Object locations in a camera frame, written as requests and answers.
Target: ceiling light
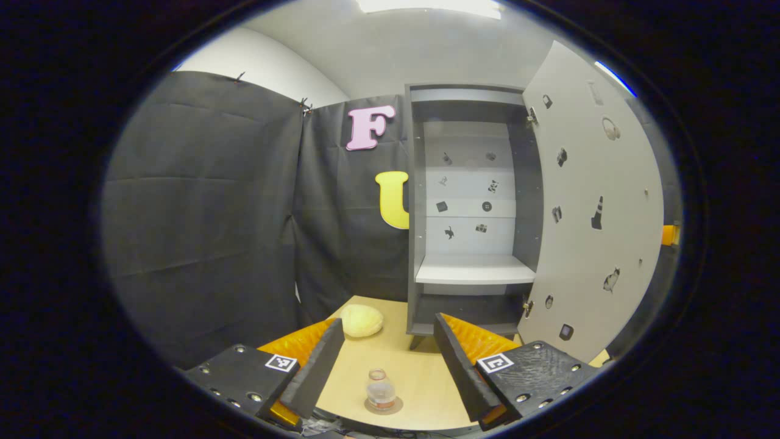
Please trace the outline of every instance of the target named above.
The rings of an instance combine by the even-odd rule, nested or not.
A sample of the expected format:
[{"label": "ceiling light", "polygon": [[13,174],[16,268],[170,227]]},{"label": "ceiling light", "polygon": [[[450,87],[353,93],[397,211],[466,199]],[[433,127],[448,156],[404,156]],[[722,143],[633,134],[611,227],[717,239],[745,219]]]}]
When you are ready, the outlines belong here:
[{"label": "ceiling light", "polygon": [[618,78],[618,75],[614,74],[607,66],[601,64],[601,61],[596,61],[594,64],[596,64],[596,67],[601,69],[604,73],[609,75],[610,78],[614,79],[618,84],[622,85],[623,88],[625,88],[626,91],[628,91],[634,98],[636,97],[636,95],[633,93],[633,91],[631,91],[629,86],[627,86],[622,79]]},{"label": "ceiling light", "polygon": [[487,18],[501,19],[499,4],[493,0],[357,0],[365,13],[393,9],[447,9]]}]

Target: yellow letter u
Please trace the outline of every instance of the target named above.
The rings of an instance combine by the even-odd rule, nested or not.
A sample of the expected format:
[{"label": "yellow letter u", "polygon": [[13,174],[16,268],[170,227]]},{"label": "yellow letter u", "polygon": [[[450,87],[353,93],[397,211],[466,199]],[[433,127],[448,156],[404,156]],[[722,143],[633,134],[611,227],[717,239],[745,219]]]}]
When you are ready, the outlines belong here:
[{"label": "yellow letter u", "polygon": [[378,173],[379,213],[387,224],[396,229],[409,228],[409,213],[403,209],[403,183],[409,175],[402,171]]}]

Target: wooden table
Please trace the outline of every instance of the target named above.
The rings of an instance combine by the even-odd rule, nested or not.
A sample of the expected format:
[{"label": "wooden table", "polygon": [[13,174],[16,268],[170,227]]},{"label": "wooden table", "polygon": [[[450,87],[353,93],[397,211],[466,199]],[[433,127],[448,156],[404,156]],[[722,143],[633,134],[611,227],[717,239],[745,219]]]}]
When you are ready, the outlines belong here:
[{"label": "wooden table", "polygon": [[[338,317],[348,304],[369,305],[385,317],[382,329],[369,337],[345,335],[344,345],[317,407],[342,418],[385,428],[447,430],[477,425],[469,421],[455,381],[433,337],[426,337],[414,351],[406,335],[406,303],[353,296],[331,317]],[[382,368],[403,400],[397,413],[378,415],[363,405],[368,371]]]}]

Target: ceiling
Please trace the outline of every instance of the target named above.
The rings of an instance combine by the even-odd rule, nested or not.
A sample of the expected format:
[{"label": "ceiling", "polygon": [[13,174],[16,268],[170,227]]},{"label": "ceiling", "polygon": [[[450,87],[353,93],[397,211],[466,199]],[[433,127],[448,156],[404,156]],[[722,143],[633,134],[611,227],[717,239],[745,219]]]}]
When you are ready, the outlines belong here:
[{"label": "ceiling", "polygon": [[592,60],[508,6],[493,20],[437,9],[366,14],[356,0],[295,0],[242,26],[287,46],[350,98],[402,94],[404,84],[424,82],[526,87],[553,39]]}]

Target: traffic cone sticker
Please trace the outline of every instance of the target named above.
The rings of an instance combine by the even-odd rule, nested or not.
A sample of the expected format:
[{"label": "traffic cone sticker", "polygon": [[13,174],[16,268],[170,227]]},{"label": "traffic cone sticker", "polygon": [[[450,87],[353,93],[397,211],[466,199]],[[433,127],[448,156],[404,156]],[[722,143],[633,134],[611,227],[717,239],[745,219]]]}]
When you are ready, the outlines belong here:
[{"label": "traffic cone sticker", "polygon": [[596,230],[601,230],[601,206],[604,204],[604,196],[598,198],[598,207],[596,208],[596,215],[590,218],[590,226]]}]

